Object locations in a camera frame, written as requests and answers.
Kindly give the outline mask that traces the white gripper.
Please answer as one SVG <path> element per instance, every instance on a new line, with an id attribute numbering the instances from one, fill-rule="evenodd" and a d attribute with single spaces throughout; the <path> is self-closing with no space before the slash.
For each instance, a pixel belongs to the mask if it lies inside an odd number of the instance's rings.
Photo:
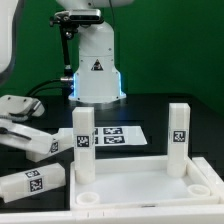
<path id="1" fill-rule="evenodd" d="M 47 154 L 53 143 L 49 133 L 0 119 L 0 143 L 18 149 Z"/>

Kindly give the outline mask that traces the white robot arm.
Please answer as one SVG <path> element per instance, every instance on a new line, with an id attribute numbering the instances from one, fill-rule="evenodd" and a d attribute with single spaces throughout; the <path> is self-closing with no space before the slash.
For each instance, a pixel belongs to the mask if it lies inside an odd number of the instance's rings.
<path id="1" fill-rule="evenodd" d="M 15 64 L 16 18 L 23 0 L 0 0 L 0 84 Z M 56 0 L 64 10 L 53 16 L 61 26 L 80 33 L 79 68 L 74 74 L 74 97 L 83 103 L 112 103 L 123 97 L 119 72 L 114 65 L 114 34 L 101 16 L 101 8 L 121 7 L 134 0 Z M 53 143 L 51 134 L 21 125 L 20 112 L 36 110 L 34 98 L 0 97 L 0 144 L 46 154 Z"/>

